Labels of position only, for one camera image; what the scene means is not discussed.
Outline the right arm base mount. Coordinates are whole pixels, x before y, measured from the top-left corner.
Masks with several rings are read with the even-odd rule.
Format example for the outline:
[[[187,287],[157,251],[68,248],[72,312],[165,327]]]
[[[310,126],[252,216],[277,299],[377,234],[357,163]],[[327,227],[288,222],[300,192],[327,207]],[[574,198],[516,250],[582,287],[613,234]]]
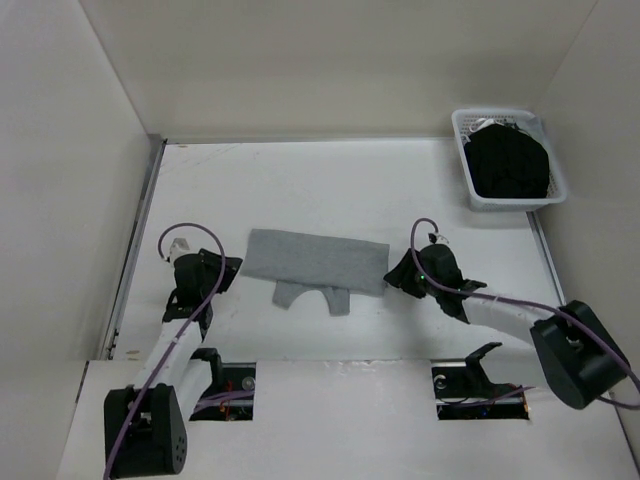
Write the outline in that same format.
[[[493,383],[481,366],[481,360],[500,346],[500,342],[491,342],[464,359],[431,364],[440,421],[529,420],[525,389],[511,383]]]

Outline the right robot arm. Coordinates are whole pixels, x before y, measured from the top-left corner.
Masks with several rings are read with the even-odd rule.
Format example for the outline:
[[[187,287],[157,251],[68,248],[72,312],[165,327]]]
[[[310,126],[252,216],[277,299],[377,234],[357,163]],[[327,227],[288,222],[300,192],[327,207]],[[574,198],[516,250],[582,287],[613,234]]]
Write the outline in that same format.
[[[484,282],[463,276],[451,249],[432,243],[408,249],[384,276],[385,283],[414,298],[433,298],[449,317],[484,326],[527,344],[521,354],[504,354],[487,343],[466,357],[464,384],[492,399],[506,385],[550,390],[562,403],[583,410],[606,392],[636,376],[594,311],[584,302],[550,307],[508,298]]]

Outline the grey tank top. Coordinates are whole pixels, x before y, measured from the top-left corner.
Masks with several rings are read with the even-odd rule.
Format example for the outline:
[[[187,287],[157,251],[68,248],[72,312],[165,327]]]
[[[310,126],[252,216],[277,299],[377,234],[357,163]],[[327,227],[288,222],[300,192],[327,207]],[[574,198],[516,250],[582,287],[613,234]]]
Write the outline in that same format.
[[[241,274],[274,283],[272,302],[282,309],[318,291],[330,315],[347,316],[353,294],[384,295],[389,251],[387,244],[358,239],[254,229]]]

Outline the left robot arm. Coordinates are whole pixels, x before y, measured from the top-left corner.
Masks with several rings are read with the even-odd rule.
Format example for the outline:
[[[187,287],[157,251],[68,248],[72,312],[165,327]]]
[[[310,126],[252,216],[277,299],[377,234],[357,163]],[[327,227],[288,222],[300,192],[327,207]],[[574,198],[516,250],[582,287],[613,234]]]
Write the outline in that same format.
[[[104,400],[106,479],[176,475],[187,458],[186,426],[200,398],[224,387],[220,354],[203,342],[211,298],[228,290],[242,261],[202,249],[171,262],[175,287],[161,333],[134,380]]]

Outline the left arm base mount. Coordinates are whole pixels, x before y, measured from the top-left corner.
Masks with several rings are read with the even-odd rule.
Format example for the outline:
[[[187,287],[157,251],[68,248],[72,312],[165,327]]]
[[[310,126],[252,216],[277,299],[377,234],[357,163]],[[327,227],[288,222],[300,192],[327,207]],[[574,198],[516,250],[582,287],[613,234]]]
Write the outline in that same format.
[[[257,364],[224,362],[215,348],[198,348],[175,378],[173,386],[181,416],[189,421],[251,420]]]

